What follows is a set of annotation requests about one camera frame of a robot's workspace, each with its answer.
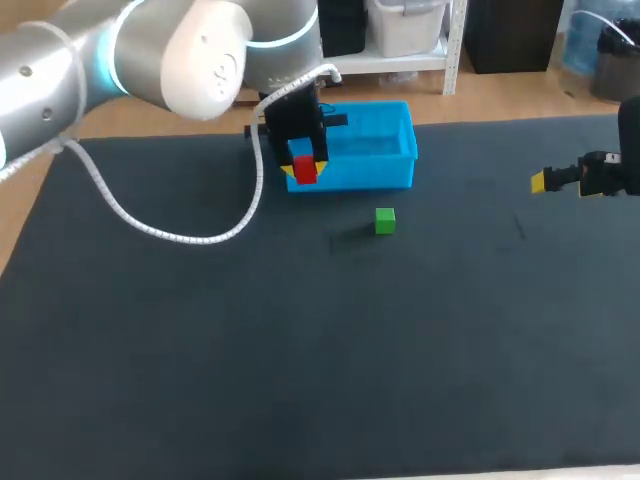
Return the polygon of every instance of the white storage bin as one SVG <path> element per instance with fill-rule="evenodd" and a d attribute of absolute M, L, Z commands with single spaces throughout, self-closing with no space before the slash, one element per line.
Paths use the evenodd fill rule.
<path fill-rule="evenodd" d="M 438 46 L 449 0 L 367 0 L 369 25 L 384 57 L 427 53 Z"/>

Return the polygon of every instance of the red block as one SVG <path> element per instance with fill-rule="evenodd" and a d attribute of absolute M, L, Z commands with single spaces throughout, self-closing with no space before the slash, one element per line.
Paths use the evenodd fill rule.
<path fill-rule="evenodd" d="M 313 155 L 304 155 L 293 159 L 293 173 L 298 185 L 315 185 L 318 183 L 318 171 Z"/>

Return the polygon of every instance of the green cube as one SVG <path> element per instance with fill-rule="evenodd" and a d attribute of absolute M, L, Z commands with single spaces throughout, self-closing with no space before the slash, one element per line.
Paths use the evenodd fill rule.
<path fill-rule="evenodd" d="M 376 235 L 391 235 L 395 231 L 395 210 L 393 208 L 376 208 Z"/>

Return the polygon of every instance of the small cube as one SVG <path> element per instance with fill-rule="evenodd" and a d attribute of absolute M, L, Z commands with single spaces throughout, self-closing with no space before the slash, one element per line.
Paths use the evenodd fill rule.
<path fill-rule="evenodd" d="M 318 183 L 318 171 L 313 155 L 304 155 L 293 159 L 293 173 L 298 185 L 315 185 Z"/>
<path fill-rule="evenodd" d="M 395 231 L 395 210 L 393 208 L 376 208 L 376 235 L 392 235 Z"/>

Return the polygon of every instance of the black box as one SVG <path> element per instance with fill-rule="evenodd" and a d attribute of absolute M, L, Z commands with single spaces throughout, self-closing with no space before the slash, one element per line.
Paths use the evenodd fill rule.
<path fill-rule="evenodd" d="M 465 46 L 476 73 L 549 66 L 563 0 L 469 0 Z"/>
<path fill-rule="evenodd" d="M 364 50 L 367 33 L 364 0 L 319 0 L 318 12 L 325 57 Z"/>

